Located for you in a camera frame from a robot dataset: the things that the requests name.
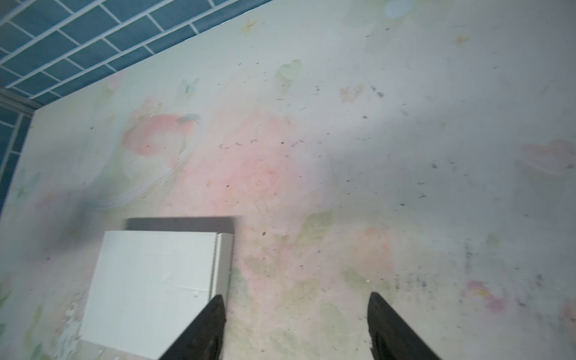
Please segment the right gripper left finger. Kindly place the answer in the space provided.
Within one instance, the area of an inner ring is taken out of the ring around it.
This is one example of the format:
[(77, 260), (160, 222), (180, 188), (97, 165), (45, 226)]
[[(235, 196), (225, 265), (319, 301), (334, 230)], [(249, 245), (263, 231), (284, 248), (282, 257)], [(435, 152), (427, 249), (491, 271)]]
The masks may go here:
[(226, 321), (224, 298), (216, 295), (159, 359), (221, 359)]

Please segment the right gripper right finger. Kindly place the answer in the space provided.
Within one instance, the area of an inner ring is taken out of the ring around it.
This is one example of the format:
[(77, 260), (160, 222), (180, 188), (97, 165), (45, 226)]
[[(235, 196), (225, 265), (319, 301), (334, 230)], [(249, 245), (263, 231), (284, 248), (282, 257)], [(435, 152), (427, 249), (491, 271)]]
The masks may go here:
[(367, 325), (375, 360), (440, 360), (378, 292), (370, 294)]

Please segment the white paper box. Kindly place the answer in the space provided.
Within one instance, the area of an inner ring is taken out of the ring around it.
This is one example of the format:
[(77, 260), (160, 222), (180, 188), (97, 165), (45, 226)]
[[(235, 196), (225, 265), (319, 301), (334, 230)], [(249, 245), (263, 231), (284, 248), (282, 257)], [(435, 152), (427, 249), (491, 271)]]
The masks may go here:
[(81, 340), (159, 359), (215, 296), (228, 297), (234, 217), (134, 217), (108, 230)]

